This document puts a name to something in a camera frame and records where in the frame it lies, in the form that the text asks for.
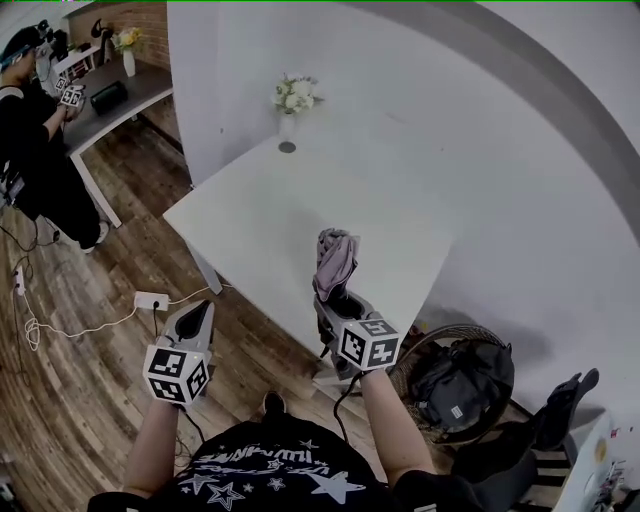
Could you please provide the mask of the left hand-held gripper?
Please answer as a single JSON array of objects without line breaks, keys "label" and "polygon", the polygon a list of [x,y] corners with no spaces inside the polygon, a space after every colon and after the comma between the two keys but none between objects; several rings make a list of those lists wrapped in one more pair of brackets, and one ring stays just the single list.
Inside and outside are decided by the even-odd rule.
[{"label": "left hand-held gripper", "polygon": [[143,376],[155,399],[190,407],[205,394],[213,374],[214,310],[210,301],[183,307],[147,347]]}]

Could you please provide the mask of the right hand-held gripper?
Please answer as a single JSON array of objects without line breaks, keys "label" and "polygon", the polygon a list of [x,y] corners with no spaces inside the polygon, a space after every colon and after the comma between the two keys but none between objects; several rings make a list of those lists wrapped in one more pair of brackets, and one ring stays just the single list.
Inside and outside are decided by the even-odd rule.
[{"label": "right hand-held gripper", "polygon": [[330,354],[340,381],[351,379],[359,372],[367,373],[393,366],[401,346],[400,334],[383,318],[370,302],[357,294],[354,318],[342,318],[328,302],[314,295],[319,335]]}]

